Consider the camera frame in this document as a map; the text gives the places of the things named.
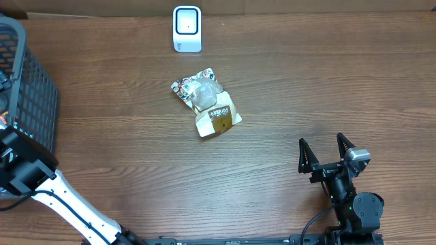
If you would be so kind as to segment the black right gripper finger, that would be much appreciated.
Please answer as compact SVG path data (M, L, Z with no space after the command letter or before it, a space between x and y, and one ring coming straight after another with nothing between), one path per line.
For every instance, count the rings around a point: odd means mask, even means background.
M299 139L299 151L298 172L304 174L312 172L320 162L304 138Z
M342 133L337 134L337 144L341 159L351 159L351 153L356 147Z

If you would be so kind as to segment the beige brown snack pouch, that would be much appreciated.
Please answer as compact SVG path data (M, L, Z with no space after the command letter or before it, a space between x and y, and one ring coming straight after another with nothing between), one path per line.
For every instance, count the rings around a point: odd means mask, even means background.
M200 137L227 131L242 121L230 94L218 83L211 68L173 82L171 89L196 114Z

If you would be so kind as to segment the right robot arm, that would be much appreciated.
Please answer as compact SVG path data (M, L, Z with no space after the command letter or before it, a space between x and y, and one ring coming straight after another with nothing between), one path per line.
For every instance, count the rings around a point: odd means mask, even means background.
M320 183L328 196L331 206L314 216L303 228L300 235L295 235L292 242L304 244L383 244L381 235L375 232L380 228L380 218L384 211L384 200L370 192L357 193L353 178L364 171L371 160L366 148L352 144L342 133L337 134L340 160L321 164L307 141L299 139L298 172L311 174L312 183ZM334 211L337 226L327 227L322 234L307 235L309 227L320 217Z

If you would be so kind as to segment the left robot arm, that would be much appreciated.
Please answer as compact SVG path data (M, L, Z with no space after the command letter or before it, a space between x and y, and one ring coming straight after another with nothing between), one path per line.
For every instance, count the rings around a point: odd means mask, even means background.
M86 244L144 244L134 233L93 207L67 181L59 162L43 145L18 129L1 129L1 189L19 198L1 211L32 198L56 212L87 240Z

